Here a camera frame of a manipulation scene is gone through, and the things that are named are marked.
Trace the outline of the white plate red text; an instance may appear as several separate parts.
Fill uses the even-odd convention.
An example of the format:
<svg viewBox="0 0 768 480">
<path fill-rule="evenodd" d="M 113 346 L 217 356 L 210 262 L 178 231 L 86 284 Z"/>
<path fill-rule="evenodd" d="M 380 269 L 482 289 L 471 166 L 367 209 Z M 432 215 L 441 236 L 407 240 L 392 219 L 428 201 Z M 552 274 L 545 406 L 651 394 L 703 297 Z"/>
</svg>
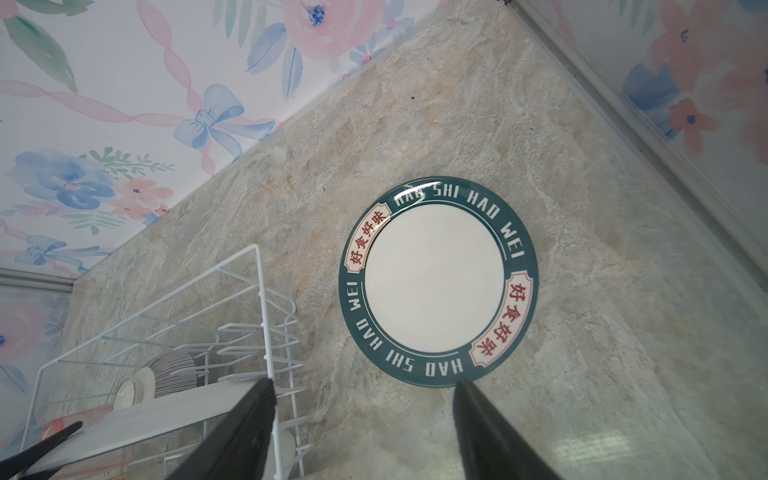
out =
<svg viewBox="0 0 768 480">
<path fill-rule="evenodd" d="M 254 387 L 272 385 L 268 378 L 227 380 L 114 411 L 68 437 L 24 474 L 60 469 L 227 414 Z"/>
</svg>

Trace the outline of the green rimmed plate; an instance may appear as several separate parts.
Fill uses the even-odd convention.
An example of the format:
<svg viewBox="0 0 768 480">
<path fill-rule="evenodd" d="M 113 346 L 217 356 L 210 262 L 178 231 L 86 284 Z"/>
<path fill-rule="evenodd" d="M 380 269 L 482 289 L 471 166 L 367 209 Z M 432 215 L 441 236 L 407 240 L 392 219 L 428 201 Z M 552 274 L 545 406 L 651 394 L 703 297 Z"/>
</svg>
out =
<svg viewBox="0 0 768 480">
<path fill-rule="evenodd" d="M 407 384 L 449 388 L 499 367 L 532 320 L 540 286 L 517 213 L 467 179 L 401 184 L 368 206 L 342 251 L 342 315 L 362 353 Z"/>
</svg>

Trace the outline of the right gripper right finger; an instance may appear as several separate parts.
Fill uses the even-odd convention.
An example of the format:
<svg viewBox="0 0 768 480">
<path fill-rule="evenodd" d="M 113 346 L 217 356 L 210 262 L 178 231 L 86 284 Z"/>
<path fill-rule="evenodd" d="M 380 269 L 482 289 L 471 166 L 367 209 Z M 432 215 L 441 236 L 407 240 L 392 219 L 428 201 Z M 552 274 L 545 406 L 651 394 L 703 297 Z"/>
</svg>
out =
<svg viewBox="0 0 768 480">
<path fill-rule="evenodd" d="M 471 381 L 457 382 L 452 411 L 467 479 L 561 478 Z"/>
</svg>

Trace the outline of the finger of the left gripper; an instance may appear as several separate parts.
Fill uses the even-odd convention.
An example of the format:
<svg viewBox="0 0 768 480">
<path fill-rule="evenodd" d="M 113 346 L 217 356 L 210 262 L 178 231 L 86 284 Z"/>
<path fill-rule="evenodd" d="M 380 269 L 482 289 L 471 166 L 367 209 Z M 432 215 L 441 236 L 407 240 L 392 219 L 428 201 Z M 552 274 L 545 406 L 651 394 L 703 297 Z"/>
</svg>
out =
<svg viewBox="0 0 768 480">
<path fill-rule="evenodd" d="M 77 421 L 30 448 L 1 462 L 1 480 L 15 479 L 83 427 Z"/>
</svg>

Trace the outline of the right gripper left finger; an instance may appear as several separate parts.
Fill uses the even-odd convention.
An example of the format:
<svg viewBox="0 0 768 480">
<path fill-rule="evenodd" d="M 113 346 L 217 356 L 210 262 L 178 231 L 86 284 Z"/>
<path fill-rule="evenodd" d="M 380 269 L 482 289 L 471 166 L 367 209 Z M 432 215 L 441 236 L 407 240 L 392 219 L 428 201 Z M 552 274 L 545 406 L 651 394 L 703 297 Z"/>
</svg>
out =
<svg viewBox="0 0 768 480">
<path fill-rule="evenodd" d="M 277 398 L 274 383 L 258 380 L 169 480 L 254 480 L 263 477 Z"/>
</svg>

